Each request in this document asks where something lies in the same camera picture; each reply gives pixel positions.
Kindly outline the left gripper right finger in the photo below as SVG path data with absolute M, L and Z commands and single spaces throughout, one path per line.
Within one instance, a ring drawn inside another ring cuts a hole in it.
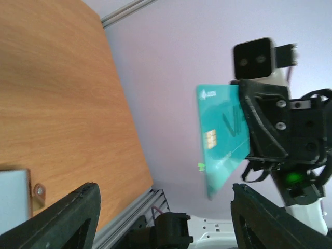
M 246 184 L 233 184 L 231 215 L 238 248 L 331 248 L 306 226 Z

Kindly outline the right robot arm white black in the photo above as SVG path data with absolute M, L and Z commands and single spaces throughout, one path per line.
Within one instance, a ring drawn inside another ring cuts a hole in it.
M 249 79 L 197 88 L 206 193 L 243 160 L 232 221 L 239 248 L 330 248 L 321 200 L 331 177 L 331 90 L 291 99 Z

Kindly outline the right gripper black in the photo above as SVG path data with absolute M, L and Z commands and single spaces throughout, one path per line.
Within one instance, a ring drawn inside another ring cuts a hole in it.
M 250 133 L 258 169 L 315 169 L 331 151 L 331 91 L 290 99 L 288 88 L 254 80 L 233 80 Z

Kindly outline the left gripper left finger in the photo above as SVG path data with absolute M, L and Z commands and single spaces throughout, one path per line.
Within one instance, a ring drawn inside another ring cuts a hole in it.
M 92 248 L 101 210 L 98 184 L 85 183 L 1 235 L 1 248 Z

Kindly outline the brown leather card holder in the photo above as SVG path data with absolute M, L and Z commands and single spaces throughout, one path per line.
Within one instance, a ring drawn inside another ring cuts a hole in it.
M 1 234 L 26 222 L 45 206 L 46 188 L 31 184 L 29 169 L 1 170 Z

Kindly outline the teal credit card with chip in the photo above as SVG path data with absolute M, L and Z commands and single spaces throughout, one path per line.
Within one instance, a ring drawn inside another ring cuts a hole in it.
M 209 199 L 222 189 L 250 152 L 248 125 L 238 91 L 237 85 L 198 85 L 196 88 Z

